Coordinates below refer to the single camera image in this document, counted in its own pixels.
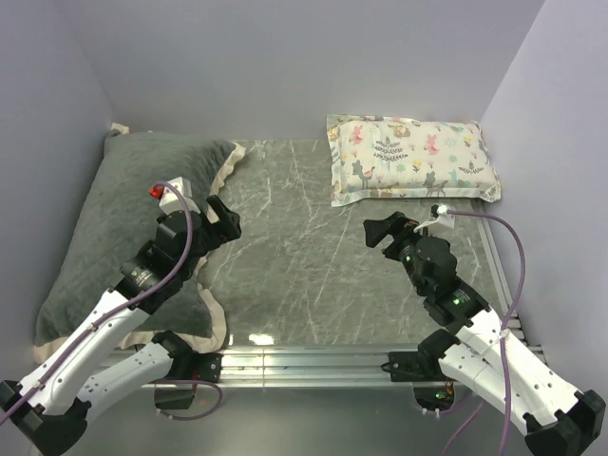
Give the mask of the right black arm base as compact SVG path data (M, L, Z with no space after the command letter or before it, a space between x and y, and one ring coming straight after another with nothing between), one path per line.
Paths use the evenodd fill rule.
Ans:
M392 383L410 383L414 404L441 415L455 405L454 384L417 351L390 351L380 369Z

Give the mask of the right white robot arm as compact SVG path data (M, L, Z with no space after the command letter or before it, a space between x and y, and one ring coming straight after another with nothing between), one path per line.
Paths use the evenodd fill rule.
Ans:
M510 317L458 276L450 243L428 231L453 227L457 215L440 204L424 222L395 212L363 223L368 247L392 238L384 257L405 268L440 327L415 352L391 352L383 371L394 382L459 382L501 412L503 427L516 428L532 454L581 455L601 433L605 401L549 368L508 329Z

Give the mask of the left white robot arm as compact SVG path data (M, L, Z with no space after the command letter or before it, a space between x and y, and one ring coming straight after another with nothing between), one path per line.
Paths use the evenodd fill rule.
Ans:
M121 340L176 295L198 261L241 236L240 217L217 196L218 220L195 211L165 212L154 238L121 268L121 279L35 371L1 384L3 422L12 422L43 455L63 455L109 407L148 383L200 383L194 350L174 332L153 335L130 357L101 370Z

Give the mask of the grey pillowcase with cream trim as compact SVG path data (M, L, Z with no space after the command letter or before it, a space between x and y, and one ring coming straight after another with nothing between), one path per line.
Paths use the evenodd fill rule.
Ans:
M155 182L189 180L193 201L215 221L206 200L219 192L245 154L242 145L226 140L111 130L66 258L37 316L35 362L44 363L67 341L121 279L121 266L155 235L161 212L148 194Z

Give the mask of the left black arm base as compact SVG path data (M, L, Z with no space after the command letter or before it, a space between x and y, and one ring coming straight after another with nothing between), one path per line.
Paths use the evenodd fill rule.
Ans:
M218 352L194 353L181 357L165 378L163 387L155 385L154 404L163 411L189 410L195 401L201 382L217 385L223 355Z

